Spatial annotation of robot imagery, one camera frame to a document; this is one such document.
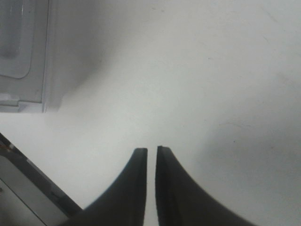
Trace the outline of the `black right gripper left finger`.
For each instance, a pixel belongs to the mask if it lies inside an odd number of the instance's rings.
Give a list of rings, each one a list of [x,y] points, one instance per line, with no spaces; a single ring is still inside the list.
[[[112,185],[67,226],[142,226],[147,193],[147,152],[136,148]]]

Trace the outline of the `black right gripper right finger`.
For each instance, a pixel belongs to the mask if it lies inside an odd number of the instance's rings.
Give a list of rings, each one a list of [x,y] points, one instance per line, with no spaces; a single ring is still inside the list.
[[[250,226],[206,193],[170,148],[157,148],[155,197],[161,226]]]

